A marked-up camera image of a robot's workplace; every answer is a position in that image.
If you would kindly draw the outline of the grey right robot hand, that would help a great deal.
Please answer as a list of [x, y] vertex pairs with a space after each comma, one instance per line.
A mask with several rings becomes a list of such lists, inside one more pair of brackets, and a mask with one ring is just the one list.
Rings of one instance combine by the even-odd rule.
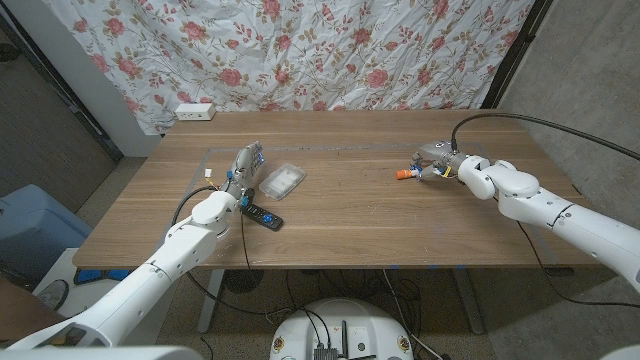
[[422, 145], [411, 157], [410, 169], [420, 179], [430, 177], [457, 178], [459, 168], [467, 155], [452, 149], [448, 141]]

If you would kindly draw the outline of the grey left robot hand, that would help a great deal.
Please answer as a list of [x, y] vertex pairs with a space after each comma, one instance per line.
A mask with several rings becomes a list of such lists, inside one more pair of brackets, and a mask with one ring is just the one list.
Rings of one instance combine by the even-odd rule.
[[248, 188], [254, 183], [259, 167], [264, 163], [262, 144], [259, 141], [250, 143], [241, 149], [227, 172], [227, 180], [221, 190], [240, 201]]

